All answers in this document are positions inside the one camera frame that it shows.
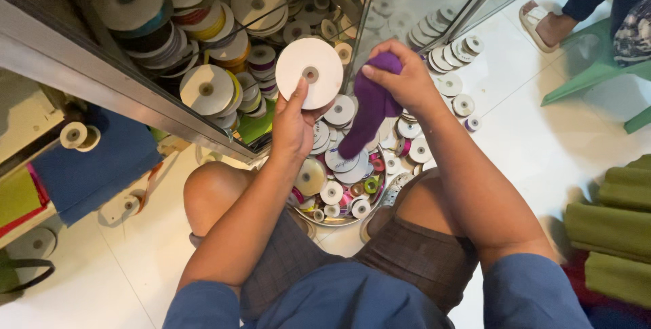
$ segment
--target green plastic stool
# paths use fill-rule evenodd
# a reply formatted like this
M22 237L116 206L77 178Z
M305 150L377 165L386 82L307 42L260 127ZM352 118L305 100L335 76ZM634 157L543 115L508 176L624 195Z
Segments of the green plastic stool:
M610 18L607 18L590 25L563 40L563 44L565 45L574 42L583 36L593 34L599 38L599 56L588 69L575 76L561 87L545 95L540 106L545 106L571 94L572 92L587 89L619 75L633 74L651 81L651 60L629 67L620 67L617 62L615 62L610 30L611 20ZM624 129L626 130L626 133L631 134L649 123L651 123L651 106L624 123Z

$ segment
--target purple cloth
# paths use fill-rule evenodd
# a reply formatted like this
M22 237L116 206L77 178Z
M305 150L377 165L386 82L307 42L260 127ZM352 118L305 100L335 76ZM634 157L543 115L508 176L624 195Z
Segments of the purple cloth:
M369 59L366 64L399 75L402 63L393 53L383 52ZM359 102L357 115L350 132L339 145L339 154L346 159L355 157L375 138L385 117L402 114L402 106L382 86L374 83L362 73L361 68L355 77L355 96Z

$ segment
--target round metal tray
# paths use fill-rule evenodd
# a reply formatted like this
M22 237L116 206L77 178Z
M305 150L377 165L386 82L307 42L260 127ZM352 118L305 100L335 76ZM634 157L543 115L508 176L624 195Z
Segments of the round metal tray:
M382 150L382 148L381 148L379 145L378 145L378 147L377 147L377 150L379 151L379 158L381 158L382 161L384 161L384 162L386 163L386 160L384 159L384 151ZM384 183L384 186L385 186L385 187L382 188L382 192L379 194L379 197L378 197L378 199L375 201L375 203L373 203L373 204L371 205L371 207L370 207L370 211L371 211L371 212L373 212L373 211L375 210L375 208L378 207L378 203L379 203L380 200L382 200L382 195L383 195L384 192L386 191L387 178L389 177L389 174L387 174L387 169L386 169L386 167L385 167L384 172L382 173L382 175L384 175L384 182L383 182L383 183ZM326 216L325 219L324 219L323 221L321 221L321 222L317 222L317 221L315 221L312 217L310 217L309 215L307 215L305 212L301 211L299 208L294 207L294 209L296 209L296 211L299 213L299 215L300 215L302 218L304 218L306 221L309 221L309 222L311 222L311 223L313 223L313 224L321 225L321 226L327 226L327 227L339 227L339 226L351 225L351 224L354 224L355 222L359 222L359 221L361 221L361 219L357 219L357 218L354 218L354 217L350 217L350 218L339 218L339 217L329 217L329 216Z

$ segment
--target plaid shorts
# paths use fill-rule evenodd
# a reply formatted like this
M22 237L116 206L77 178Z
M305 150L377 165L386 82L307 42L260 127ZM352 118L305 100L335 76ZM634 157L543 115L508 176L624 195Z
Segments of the plaid shorts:
M197 247L202 238L190 234ZM321 250L283 210L258 264L241 288L240 317L256 320L303 276L332 263L359 262L415 285L445 314L459 305L478 258L468 238L405 221L397 215L353 258Z

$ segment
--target person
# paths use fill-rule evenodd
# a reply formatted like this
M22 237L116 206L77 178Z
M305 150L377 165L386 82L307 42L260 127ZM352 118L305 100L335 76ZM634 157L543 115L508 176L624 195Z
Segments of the person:
M568 0L561 15L547 12L535 1L520 9L520 20L541 50L553 52L559 43L572 32L579 22L587 19L605 0ZM611 9L611 37L624 22L624 18L641 0L613 0Z
M402 62L400 75L369 66L363 74L418 119L438 167L370 220L371 239L354 257L322 251L284 206L326 110L301 110L301 79L290 99L279 97L257 174L211 162L188 178L198 247L164 328L237 328L239 319L245 328L453 328L447 314L478 262L486 328L591 327L535 215L449 111L422 60L396 40L370 57L385 51Z

